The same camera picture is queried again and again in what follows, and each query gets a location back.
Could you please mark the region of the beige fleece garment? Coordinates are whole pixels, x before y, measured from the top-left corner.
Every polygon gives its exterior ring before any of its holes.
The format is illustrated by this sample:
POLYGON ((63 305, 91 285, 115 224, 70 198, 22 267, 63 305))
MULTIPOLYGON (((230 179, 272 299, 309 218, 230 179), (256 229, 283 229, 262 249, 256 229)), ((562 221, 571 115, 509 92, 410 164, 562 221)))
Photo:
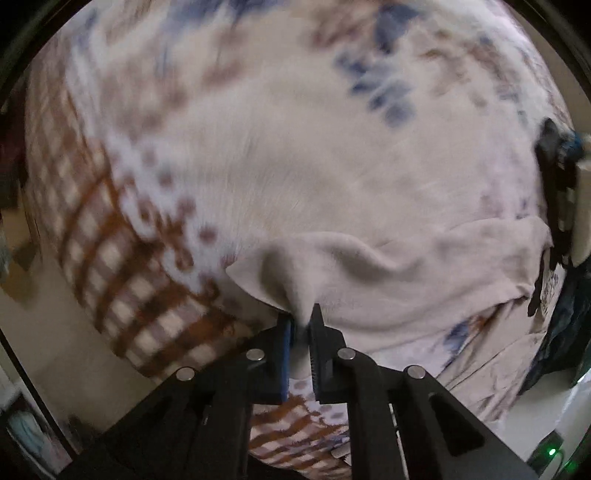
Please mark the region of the beige fleece garment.
POLYGON ((225 272, 300 326, 320 306, 356 350, 391 368, 424 366, 496 423, 540 343, 526 311, 550 242, 536 216, 422 230, 329 213, 247 231, 225 272))

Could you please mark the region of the black power adapter box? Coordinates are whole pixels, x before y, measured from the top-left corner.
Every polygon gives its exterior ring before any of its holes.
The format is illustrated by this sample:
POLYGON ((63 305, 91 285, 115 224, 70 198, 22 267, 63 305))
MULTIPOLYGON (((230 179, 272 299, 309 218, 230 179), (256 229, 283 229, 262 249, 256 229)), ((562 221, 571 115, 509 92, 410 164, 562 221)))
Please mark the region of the black power adapter box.
POLYGON ((539 479, 572 479, 579 470, 577 446, 558 430, 552 430, 536 445, 527 464, 539 479))

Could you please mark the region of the dark teal garment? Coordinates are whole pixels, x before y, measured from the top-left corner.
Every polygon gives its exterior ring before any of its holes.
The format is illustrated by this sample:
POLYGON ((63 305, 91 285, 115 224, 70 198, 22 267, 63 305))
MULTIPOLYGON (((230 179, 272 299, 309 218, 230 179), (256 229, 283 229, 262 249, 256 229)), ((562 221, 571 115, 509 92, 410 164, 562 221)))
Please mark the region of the dark teal garment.
POLYGON ((542 344, 520 394, 546 374, 579 367, 590 342, 590 271, 568 273, 542 344))

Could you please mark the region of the floral fleece blanket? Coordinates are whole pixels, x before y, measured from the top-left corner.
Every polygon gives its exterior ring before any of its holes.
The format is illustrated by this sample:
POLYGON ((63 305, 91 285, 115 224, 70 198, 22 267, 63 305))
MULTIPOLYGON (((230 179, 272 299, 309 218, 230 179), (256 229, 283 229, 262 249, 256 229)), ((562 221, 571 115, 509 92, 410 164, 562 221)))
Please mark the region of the floral fleece blanket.
POLYGON ((93 2, 31 64, 30 193, 95 328, 157 382, 276 323, 225 272, 249 230, 548 226, 546 118, 571 125, 501 1, 93 2))

